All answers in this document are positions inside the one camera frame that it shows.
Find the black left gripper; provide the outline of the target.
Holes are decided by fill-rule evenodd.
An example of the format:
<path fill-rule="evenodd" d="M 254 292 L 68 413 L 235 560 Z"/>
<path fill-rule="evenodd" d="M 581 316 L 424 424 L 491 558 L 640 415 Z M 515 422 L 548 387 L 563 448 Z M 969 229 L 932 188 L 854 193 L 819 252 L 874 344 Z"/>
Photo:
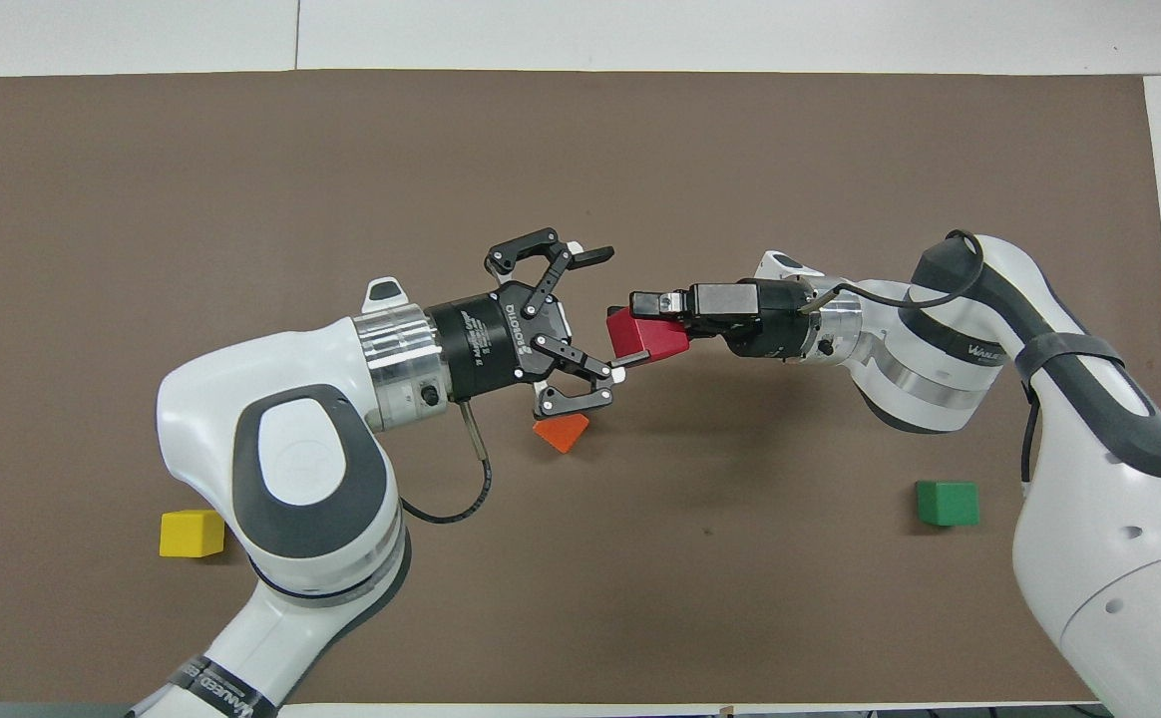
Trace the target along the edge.
<path fill-rule="evenodd" d="M 536 392 L 536 419 L 611 405 L 626 368 L 648 362 L 649 351 L 600 362 L 567 344 L 572 333 L 563 306 L 546 300 L 555 294 L 564 272 L 607 263 L 614 254 L 612 246 L 584 250 L 577 242 L 563 242 L 551 227 L 491 246 L 485 268 L 503 278 L 498 290 L 427 309 L 448 369 L 449 399 L 463 401 L 515 383 L 543 381 L 558 369 L 587 380 L 589 392 L 569 396 L 545 382 Z M 543 277 L 532 285 L 511 280 L 515 265 L 531 257 L 545 257 Z"/>

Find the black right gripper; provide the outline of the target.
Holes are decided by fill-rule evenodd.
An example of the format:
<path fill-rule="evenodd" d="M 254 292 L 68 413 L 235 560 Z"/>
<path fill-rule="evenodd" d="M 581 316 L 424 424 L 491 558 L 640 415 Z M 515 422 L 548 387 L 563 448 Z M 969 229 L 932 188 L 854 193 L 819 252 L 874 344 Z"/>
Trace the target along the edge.
<path fill-rule="evenodd" d="M 735 356 L 801 359 L 808 354 L 812 318 L 808 283 L 740 280 L 694 283 L 666 292 L 632 290 L 630 317 L 688 323 L 691 339 L 720 336 Z"/>

